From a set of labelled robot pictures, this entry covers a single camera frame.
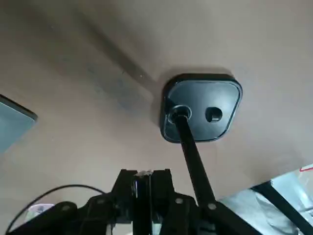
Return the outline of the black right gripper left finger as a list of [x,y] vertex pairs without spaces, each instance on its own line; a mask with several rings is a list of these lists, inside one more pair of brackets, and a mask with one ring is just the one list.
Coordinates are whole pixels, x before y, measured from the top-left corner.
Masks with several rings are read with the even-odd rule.
[[8,228],[9,235],[110,235],[117,223],[129,224],[132,210],[132,179],[134,170],[121,170],[111,192],[105,193],[95,187],[88,188],[98,195],[91,197],[85,205],[77,207],[70,201],[55,204],[48,210],[22,225]]

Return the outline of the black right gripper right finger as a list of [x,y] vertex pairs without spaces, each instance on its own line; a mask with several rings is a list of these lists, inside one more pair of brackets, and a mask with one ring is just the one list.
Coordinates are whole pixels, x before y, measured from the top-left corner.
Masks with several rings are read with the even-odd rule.
[[257,230],[224,204],[197,206],[193,197],[175,192],[169,169],[151,175],[153,220],[161,235],[255,235]]

